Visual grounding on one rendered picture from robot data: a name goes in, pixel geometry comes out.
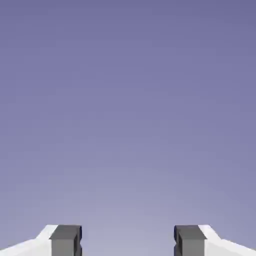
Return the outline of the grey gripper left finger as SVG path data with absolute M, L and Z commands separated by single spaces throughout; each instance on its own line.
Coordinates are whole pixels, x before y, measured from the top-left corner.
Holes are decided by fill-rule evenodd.
M 48 224 L 34 239 L 0 250 L 0 256 L 83 256 L 81 225 Z

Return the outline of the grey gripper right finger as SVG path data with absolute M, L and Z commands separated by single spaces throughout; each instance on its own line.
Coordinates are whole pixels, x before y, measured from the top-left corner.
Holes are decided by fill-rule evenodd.
M 256 256 L 256 249 L 222 239 L 208 224 L 175 225 L 173 256 Z

